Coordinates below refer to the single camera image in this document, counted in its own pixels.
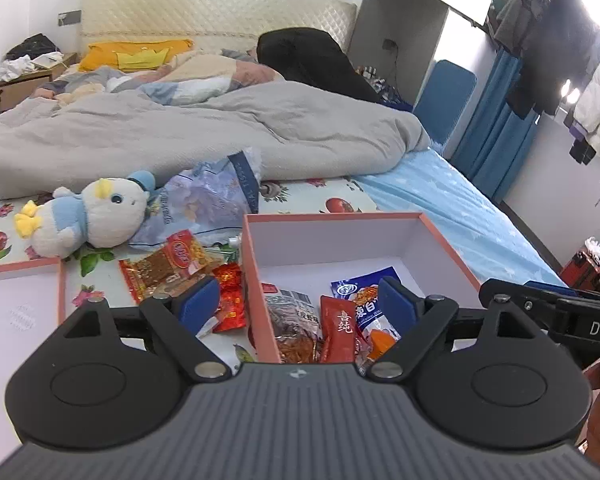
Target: gift box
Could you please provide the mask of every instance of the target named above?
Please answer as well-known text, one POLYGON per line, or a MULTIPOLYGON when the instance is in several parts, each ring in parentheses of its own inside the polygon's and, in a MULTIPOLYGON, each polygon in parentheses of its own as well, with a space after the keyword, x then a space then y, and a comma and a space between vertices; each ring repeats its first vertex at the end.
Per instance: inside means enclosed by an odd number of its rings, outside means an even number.
POLYGON ((7 383, 63 321, 60 258, 0 264, 0 462, 20 445, 4 406, 7 383))
POLYGON ((480 282, 423 213, 246 215, 242 264, 258 361, 279 363, 262 283, 332 296, 331 282, 393 267, 415 294, 481 308, 480 282))

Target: blue curtain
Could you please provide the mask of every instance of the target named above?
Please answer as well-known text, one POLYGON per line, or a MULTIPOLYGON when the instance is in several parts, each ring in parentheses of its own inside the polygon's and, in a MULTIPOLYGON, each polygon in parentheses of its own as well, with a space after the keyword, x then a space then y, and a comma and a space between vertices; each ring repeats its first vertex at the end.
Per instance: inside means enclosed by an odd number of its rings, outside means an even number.
POLYGON ((491 201, 500 202, 513 183, 536 134, 538 114, 520 119, 505 101, 522 62, 500 49, 487 85, 458 148, 455 166, 491 201))

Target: headboard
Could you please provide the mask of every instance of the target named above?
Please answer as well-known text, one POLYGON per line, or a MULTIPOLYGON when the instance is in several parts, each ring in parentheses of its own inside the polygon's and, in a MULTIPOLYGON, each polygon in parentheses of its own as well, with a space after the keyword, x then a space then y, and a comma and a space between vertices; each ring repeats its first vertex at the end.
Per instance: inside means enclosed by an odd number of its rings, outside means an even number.
POLYGON ((284 27, 320 28, 346 51, 355 18, 356 6, 338 0, 82 0, 80 51, 95 41, 167 38, 247 50, 284 27))

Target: blue bed sheet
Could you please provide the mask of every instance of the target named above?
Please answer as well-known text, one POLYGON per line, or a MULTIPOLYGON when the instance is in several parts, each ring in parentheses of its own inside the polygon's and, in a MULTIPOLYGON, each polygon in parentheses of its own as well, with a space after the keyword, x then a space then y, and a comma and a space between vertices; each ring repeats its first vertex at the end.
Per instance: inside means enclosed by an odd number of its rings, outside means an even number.
POLYGON ((480 282, 564 285, 509 218, 432 149, 356 181, 383 211, 425 212, 480 282))

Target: plush duck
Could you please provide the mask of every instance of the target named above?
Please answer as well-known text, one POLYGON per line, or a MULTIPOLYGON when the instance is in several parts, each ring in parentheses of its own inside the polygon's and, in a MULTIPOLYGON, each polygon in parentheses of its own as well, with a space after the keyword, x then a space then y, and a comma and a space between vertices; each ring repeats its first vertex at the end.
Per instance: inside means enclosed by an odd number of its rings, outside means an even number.
POLYGON ((65 258, 85 242, 114 247, 138 230, 154 189, 154 176, 144 170, 127 178, 101 178, 81 194, 59 187, 43 205, 27 202, 14 217, 16 231, 31 238, 40 256, 65 258))

